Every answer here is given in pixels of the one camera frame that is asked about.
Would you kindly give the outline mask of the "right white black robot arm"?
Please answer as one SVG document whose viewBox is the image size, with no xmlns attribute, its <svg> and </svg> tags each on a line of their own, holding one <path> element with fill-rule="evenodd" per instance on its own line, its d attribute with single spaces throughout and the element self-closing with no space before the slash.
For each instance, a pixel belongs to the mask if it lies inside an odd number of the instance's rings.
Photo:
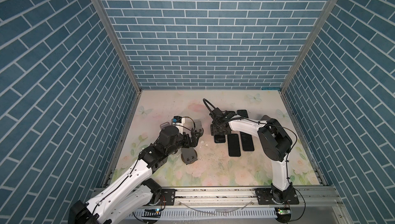
<svg viewBox="0 0 395 224">
<path fill-rule="evenodd" d="M 276 203 L 285 203 L 294 195 L 289 179 L 288 155 L 292 140 L 285 128 L 269 116 L 262 120 L 242 117 L 233 111 L 221 111 L 219 108 L 209 111 L 213 119 L 210 130 L 214 135 L 230 135 L 232 131 L 245 133 L 260 139 L 262 149 L 272 162 L 273 179 L 271 192 Z"/>
</svg>

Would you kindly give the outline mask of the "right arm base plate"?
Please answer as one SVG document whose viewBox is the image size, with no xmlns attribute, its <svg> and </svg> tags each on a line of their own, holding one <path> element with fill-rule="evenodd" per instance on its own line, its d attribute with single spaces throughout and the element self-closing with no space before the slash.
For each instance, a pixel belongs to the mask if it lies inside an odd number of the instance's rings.
<svg viewBox="0 0 395 224">
<path fill-rule="evenodd" d="M 271 188 L 257 188 L 255 189 L 255 194 L 259 205 L 299 204 L 299 199 L 293 187 L 285 191 L 273 190 Z"/>
</svg>

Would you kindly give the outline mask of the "black phone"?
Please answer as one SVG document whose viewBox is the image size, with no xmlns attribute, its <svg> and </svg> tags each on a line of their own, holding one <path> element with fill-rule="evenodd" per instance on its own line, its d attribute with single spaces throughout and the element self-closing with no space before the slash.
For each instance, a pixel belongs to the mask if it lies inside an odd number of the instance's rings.
<svg viewBox="0 0 395 224">
<path fill-rule="evenodd" d="M 238 134 L 229 134 L 227 135 L 227 143 L 228 143 L 228 155 L 229 157 L 240 157 L 240 141 Z"/>
<path fill-rule="evenodd" d="M 243 118 L 249 118 L 247 110 L 237 110 L 237 114 Z"/>
<path fill-rule="evenodd" d="M 214 142 L 215 143 L 225 143 L 226 142 L 225 135 L 214 135 Z"/>
<path fill-rule="evenodd" d="M 225 115 L 226 115 L 226 117 L 233 117 L 233 116 L 237 115 L 237 113 L 234 111 L 226 111 Z"/>
</svg>

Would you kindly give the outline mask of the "purple-grey phone stand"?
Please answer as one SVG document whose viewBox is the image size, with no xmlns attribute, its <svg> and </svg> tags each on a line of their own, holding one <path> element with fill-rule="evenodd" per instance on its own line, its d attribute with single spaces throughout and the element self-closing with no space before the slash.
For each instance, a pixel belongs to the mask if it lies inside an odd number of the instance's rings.
<svg viewBox="0 0 395 224">
<path fill-rule="evenodd" d="M 162 124 L 160 125 L 160 129 L 163 130 L 164 128 L 166 128 L 166 127 L 168 127 L 168 126 L 171 126 L 171 123 L 169 123 L 169 122 L 164 122 L 164 123 L 162 123 Z"/>
</svg>

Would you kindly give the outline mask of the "purple-edged phone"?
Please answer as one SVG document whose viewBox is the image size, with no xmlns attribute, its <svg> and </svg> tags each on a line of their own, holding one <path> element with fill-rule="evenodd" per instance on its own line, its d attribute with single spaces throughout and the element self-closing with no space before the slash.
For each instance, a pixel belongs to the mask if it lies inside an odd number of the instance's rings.
<svg viewBox="0 0 395 224">
<path fill-rule="evenodd" d="M 252 135 L 240 132 L 242 148 L 245 152 L 253 152 L 255 150 Z"/>
</svg>

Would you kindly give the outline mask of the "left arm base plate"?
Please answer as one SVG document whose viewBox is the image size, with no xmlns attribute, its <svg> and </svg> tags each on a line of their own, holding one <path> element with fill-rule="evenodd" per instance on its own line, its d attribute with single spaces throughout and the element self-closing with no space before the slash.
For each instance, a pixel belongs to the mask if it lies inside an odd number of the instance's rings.
<svg viewBox="0 0 395 224">
<path fill-rule="evenodd" d="M 161 192 L 153 193 L 151 200 L 147 205 L 158 206 L 161 201 L 162 205 L 173 206 L 175 202 L 176 189 L 162 189 Z"/>
</svg>

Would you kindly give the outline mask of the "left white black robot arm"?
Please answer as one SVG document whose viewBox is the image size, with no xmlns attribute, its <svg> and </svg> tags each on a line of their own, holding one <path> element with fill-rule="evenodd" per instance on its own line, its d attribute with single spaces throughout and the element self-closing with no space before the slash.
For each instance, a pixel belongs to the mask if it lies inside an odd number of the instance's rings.
<svg viewBox="0 0 395 224">
<path fill-rule="evenodd" d="M 69 212 L 69 224 L 118 224 L 138 208 L 161 199 L 162 187 L 152 175 L 168 157 L 182 149 L 186 164 L 197 160 L 195 147 L 204 130 L 201 126 L 190 134 L 180 132 L 181 125 L 163 127 L 158 138 L 142 150 L 138 159 L 115 182 L 87 202 L 78 200 Z"/>
</svg>

